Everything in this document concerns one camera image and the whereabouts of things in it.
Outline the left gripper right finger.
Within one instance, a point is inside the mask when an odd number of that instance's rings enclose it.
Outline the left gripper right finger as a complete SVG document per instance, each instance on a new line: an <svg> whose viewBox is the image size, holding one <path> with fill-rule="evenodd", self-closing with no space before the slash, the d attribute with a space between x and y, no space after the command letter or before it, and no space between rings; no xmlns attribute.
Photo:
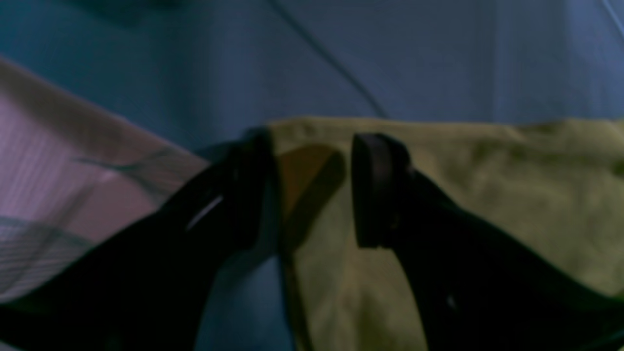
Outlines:
<svg viewBox="0 0 624 351"><path fill-rule="evenodd" d="M357 244L397 257L430 351L622 348L622 301L455 204L398 140L355 134L351 187Z"/></svg>

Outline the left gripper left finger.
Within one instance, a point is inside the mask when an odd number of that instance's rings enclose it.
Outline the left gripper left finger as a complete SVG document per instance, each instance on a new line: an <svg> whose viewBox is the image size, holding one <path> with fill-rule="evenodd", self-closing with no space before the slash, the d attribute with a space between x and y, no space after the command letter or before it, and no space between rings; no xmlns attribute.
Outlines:
<svg viewBox="0 0 624 351"><path fill-rule="evenodd" d="M267 133L231 145L158 211L1 307L23 351L191 351L217 271L259 236Z"/></svg>

